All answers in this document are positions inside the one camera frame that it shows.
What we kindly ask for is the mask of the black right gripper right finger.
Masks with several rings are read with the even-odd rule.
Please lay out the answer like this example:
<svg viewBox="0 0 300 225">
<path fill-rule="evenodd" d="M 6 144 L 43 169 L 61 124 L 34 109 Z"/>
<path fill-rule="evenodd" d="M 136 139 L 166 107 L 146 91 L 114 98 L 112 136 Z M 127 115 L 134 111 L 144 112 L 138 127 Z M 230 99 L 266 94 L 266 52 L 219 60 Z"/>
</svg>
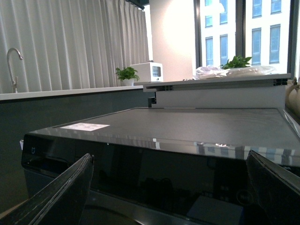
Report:
<svg viewBox="0 0 300 225">
<path fill-rule="evenodd" d="M 246 159 L 258 203 L 273 225 L 300 223 L 300 177 L 250 150 Z"/>
</svg>

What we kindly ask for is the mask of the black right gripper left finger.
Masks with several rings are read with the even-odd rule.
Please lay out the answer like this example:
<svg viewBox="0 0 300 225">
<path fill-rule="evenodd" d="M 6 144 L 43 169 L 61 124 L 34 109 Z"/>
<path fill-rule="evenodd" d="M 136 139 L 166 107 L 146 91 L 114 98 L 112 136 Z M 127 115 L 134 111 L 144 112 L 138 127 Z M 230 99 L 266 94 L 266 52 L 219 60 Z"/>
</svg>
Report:
<svg viewBox="0 0 300 225">
<path fill-rule="evenodd" d="M 94 156 L 87 153 L 19 207 L 2 225 L 78 225 L 90 191 Z"/>
</svg>

